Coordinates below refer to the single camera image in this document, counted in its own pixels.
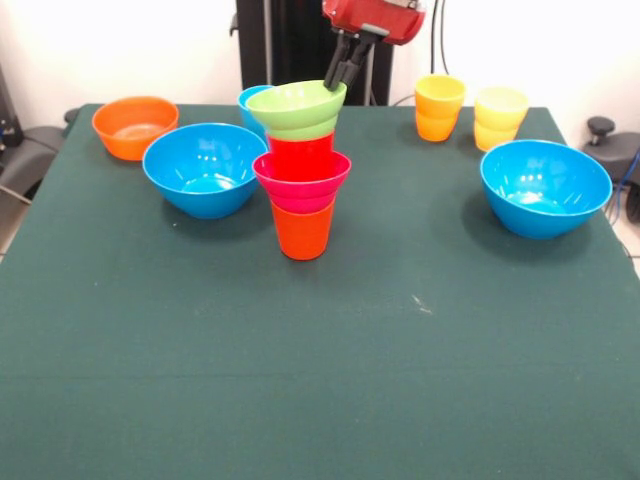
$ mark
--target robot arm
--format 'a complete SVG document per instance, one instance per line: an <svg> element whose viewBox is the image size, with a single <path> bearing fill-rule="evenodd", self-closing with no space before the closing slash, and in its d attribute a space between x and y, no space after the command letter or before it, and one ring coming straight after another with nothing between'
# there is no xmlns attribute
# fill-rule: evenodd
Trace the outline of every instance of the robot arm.
<svg viewBox="0 0 640 480"><path fill-rule="evenodd" d="M410 42L425 18L417 0L325 0L322 9L338 34L338 45L324 81L331 91L340 82L351 86L372 45Z"/></svg>

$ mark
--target stacked cups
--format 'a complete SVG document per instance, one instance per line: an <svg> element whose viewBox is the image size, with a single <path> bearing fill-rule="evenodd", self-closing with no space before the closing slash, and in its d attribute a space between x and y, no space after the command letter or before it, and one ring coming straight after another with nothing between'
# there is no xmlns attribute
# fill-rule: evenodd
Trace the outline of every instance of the stacked cups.
<svg viewBox="0 0 640 480"><path fill-rule="evenodd" d="M271 149L253 164L269 199L282 252L294 260L324 253L335 200L351 161L333 149L338 114L347 93L322 80L263 90L246 103L266 129Z"/></svg>
<svg viewBox="0 0 640 480"><path fill-rule="evenodd" d="M453 132L466 94L465 84L450 75L431 74L415 87L416 127L428 142L444 142ZM527 97L512 88L488 87L475 101L473 132L482 151L512 141L527 115Z"/></svg>

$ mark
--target yellow cup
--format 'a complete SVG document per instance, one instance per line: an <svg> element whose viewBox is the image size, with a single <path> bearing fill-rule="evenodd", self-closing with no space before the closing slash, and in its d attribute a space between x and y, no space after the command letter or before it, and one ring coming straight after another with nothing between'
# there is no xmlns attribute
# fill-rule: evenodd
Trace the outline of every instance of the yellow cup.
<svg viewBox="0 0 640 480"><path fill-rule="evenodd" d="M516 138L529 110L529 100L512 88L490 87L478 93L474 110L476 146L486 152Z"/></svg>
<svg viewBox="0 0 640 480"><path fill-rule="evenodd" d="M416 126L429 142L444 142L451 136L466 88L449 75L427 75L416 83Z"/></svg>

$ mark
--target red cup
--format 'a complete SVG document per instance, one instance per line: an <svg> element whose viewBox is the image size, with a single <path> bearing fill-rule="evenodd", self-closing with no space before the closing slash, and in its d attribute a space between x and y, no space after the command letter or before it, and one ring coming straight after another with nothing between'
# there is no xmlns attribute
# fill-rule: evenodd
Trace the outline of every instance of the red cup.
<svg viewBox="0 0 640 480"><path fill-rule="evenodd" d="M315 182L285 182L273 175L273 153L265 153L253 162L253 171L267 191L271 202L289 213L314 213L332 203L349 176L351 160L333 152L331 176Z"/></svg>
<svg viewBox="0 0 640 480"><path fill-rule="evenodd" d="M333 176L334 132L304 142L289 142L267 134L273 153L273 175L285 182L314 182Z"/></svg>

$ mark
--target blue bowl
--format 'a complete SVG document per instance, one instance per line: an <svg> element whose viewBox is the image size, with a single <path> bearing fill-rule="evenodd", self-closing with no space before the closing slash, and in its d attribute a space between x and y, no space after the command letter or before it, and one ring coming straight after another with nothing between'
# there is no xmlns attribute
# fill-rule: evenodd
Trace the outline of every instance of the blue bowl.
<svg viewBox="0 0 640 480"><path fill-rule="evenodd" d="M255 87L247 88L238 96L238 106L240 107L242 122L245 128L258 135L264 142L267 141L265 127L251 114L247 108L247 101L256 93L260 93L269 88L273 88L273 85L256 85Z"/></svg>
<svg viewBox="0 0 640 480"><path fill-rule="evenodd" d="M548 239L586 222L611 197L611 179L585 153L559 143L518 140L493 148L480 164L489 204L518 235Z"/></svg>
<svg viewBox="0 0 640 480"><path fill-rule="evenodd" d="M145 152L142 169L180 210L196 218L222 218L255 191L251 165L266 151L266 144L249 130L201 123L158 138Z"/></svg>

